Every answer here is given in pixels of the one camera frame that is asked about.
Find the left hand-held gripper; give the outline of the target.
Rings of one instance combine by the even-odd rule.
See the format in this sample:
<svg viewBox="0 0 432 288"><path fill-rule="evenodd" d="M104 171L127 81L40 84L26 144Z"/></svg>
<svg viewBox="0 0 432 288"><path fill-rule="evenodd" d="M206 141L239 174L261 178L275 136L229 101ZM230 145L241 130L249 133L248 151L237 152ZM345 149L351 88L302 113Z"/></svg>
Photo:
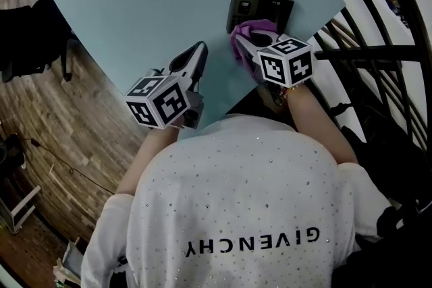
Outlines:
<svg viewBox="0 0 432 288"><path fill-rule="evenodd" d="M150 69L124 95L138 124L165 129L183 119L183 126L196 129L204 103L198 91L208 57L207 44L199 41L177 55L164 70Z"/></svg>

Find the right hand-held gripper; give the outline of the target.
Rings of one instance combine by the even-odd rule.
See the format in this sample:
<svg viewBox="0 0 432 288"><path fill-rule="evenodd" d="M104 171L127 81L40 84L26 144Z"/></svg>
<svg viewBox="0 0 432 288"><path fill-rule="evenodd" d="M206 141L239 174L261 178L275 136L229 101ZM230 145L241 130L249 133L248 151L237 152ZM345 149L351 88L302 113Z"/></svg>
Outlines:
<svg viewBox="0 0 432 288"><path fill-rule="evenodd" d="M313 76L313 48L306 42L268 30L252 30L249 37L237 34L235 40L249 61L260 63L268 82L291 88Z"/></svg>

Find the purple cloth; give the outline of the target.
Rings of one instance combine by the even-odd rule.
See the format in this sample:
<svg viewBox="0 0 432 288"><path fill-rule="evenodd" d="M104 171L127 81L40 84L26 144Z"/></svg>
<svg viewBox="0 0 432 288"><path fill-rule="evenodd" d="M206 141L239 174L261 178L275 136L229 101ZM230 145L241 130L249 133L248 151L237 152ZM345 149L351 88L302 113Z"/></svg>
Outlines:
<svg viewBox="0 0 432 288"><path fill-rule="evenodd" d="M276 32L276 25L270 20L249 20L235 26L232 33L230 34L230 42L236 62L239 64L239 66L246 69L246 71L250 74L251 78L257 84L262 84L264 82L264 79L261 71L261 64L255 64L249 61L246 58L246 55L240 51L240 48L236 44L235 40L235 35L237 34L249 37L252 30L268 30Z"/></svg>

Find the black keypad access terminal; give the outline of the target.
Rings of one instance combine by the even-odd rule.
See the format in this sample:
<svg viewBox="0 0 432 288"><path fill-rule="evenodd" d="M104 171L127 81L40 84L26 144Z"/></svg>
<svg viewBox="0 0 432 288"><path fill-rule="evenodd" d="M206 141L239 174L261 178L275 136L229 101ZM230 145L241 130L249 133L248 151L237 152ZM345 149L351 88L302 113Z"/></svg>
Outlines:
<svg viewBox="0 0 432 288"><path fill-rule="evenodd" d="M293 6L293 0L230 0L226 31L230 34L243 22L269 20L281 34L286 29Z"/></svg>

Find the person's left forearm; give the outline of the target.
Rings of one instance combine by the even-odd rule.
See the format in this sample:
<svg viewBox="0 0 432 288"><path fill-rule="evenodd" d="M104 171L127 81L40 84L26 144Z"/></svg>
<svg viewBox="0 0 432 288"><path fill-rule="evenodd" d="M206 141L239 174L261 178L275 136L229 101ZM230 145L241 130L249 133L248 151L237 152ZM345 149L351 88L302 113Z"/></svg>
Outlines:
<svg viewBox="0 0 432 288"><path fill-rule="evenodd" d="M179 132L180 129L176 127L152 129L144 139L115 193L133 196L146 167L163 149L177 141Z"/></svg>

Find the person's right forearm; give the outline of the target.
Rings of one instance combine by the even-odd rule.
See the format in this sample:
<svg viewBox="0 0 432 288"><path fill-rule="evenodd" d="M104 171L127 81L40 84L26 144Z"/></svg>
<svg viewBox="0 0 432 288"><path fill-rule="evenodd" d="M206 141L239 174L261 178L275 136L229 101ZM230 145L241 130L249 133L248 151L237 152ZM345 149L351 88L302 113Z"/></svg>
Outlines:
<svg viewBox="0 0 432 288"><path fill-rule="evenodd" d="M284 96L298 132L322 144L338 164L358 163L351 145L307 86L290 88Z"/></svg>

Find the black metal railing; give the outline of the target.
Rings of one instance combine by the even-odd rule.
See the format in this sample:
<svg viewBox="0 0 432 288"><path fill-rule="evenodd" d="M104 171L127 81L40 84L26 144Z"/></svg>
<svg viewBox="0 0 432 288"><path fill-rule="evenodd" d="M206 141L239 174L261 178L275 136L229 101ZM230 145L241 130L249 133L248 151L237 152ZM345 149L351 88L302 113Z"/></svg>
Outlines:
<svg viewBox="0 0 432 288"><path fill-rule="evenodd" d="M415 0L398 0L402 14L408 22L408 27L414 39L414 45L394 45L389 37L387 28L379 15L372 0L362 0L384 40L383 46L361 45L355 50L355 60L378 61L384 69L393 68L397 73L396 83L401 85L402 114L405 116L408 135L412 136L412 119L410 117L410 104L408 94L402 77L403 61L418 62L421 65L425 98L427 106L427 121L432 121L432 49L427 38L425 23Z"/></svg>

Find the white studded t-shirt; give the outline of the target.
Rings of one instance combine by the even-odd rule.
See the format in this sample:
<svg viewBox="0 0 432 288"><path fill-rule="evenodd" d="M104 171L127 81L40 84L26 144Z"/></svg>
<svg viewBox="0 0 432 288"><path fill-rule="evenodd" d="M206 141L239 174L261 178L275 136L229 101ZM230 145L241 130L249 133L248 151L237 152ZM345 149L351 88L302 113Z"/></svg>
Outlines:
<svg viewBox="0 0 432 288"><path fill-rule="evenodd" d="M82 288L330 288L389 207L368 173L270 119L230 115L162 150L108 199Z"/></svg>

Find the black mesh office chair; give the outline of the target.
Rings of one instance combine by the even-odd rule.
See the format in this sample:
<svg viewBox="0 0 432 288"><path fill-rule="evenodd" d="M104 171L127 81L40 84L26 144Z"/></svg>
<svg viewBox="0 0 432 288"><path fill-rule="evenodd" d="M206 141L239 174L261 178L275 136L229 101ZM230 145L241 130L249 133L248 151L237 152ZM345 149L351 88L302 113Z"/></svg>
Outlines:
<svg viewBox="0 0 432 288"><path fill-rule="evenodd" d="M380 240L356 237L360 251L334 271L332 288L432 288L432 165L380 108L353 107L366 141L342 132L378 190L400 207L379 213Z"/></svg>
<svg viewBox="0 0 432 288"><path fill-rule="evenodd" d="M0 10L1 81L8 83L15 77L41 74L57 59L61 60L63 79L70 81L67 47L73 37L54 0Z"/></svg>

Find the black waste bin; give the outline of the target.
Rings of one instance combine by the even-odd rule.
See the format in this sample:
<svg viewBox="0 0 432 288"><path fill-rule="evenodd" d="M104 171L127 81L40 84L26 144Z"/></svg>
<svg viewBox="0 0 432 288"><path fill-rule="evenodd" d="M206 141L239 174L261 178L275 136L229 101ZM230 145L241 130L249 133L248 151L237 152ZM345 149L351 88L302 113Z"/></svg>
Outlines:
<svg viewBox="0 0 432 288"><path fill-rule="evenodd" d="M4 140L0 138L0 174L13 173L24 164L24 150L20 137L17 134L12 134Z"/></svg>

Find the white paper bag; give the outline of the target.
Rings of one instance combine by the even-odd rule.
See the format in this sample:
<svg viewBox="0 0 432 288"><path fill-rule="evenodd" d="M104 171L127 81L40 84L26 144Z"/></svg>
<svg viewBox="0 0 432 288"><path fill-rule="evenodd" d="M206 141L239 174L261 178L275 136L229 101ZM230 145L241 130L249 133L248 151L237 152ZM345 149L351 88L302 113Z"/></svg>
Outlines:
<svg viewBox="0 0 432 288"><path fill-rule="evenodd" d="M69 241L62 258L56 260L53 267L56 288L80 288L81 266L88 242L78 237Z"/></svg>

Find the white desk frame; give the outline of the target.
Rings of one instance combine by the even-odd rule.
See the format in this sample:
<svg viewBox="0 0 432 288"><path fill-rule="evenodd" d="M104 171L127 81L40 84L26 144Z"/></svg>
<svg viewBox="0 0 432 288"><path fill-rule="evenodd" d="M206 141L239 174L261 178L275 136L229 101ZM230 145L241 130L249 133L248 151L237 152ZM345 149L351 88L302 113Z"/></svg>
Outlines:
<svg viewBox="0 0 432 288"><path fill-rule="evenodd" d="M35 211L35 205L31 205L28 207L28 210L19 219L17 219L17 215L28 206L28 203L40 192L40 190L41 186L37 185L11 210L0 198L0 217L4 220L11 233L18 233L27 218Z"/></svg>

